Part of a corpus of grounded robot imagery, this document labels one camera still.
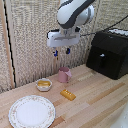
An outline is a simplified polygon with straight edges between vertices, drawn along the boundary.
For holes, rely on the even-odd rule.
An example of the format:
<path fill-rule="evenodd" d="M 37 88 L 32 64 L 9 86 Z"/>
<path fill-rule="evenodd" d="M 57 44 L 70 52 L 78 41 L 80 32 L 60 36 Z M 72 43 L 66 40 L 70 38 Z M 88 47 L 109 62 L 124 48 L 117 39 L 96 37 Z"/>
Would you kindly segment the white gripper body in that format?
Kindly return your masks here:
<path fill-rule="evenodd" d="M 47 33 L 47 45 L 49 47 L 70 46 L 77 44 L 80 40 L 80 33 L 64 35 L 59 29 Z"/>

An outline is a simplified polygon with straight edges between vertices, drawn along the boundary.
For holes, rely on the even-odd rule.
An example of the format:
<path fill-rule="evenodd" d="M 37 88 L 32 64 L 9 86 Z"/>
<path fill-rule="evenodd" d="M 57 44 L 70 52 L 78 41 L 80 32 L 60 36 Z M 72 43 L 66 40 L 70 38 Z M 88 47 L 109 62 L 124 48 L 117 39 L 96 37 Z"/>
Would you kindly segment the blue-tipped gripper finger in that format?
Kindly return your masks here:
<path fill-rule="evenodd" d="M 68 54 L 70 54 L 71 53 L 71 48 L 67 48 L 66 49 L 66 54 L 68 55 Z"/>
<path fill-rule="evenodd" d="M 57 48 L 54 48 L 54 50 L 55 50 L 55 51 L 53 52 L 53 53 L 54 53 L 54 57 L 57 57 L 57 56 L 58 56 L 58 50 L 57 50 Z"/>

